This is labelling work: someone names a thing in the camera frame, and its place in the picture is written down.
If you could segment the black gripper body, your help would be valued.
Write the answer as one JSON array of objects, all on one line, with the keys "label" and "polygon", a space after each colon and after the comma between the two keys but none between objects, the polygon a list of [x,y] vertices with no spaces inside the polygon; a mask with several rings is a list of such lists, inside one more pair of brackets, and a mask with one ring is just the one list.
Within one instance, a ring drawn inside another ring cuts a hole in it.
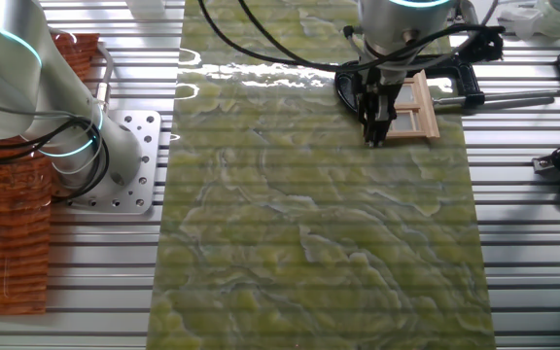
[{"label": "black gripper body", "polygon": [[360,121],[374,114],[376,121],[392,121],[397,117],[395,102],[402,88],[402,81],[386,77],[379,68],[370,68],[359,74],[358,116]]}]

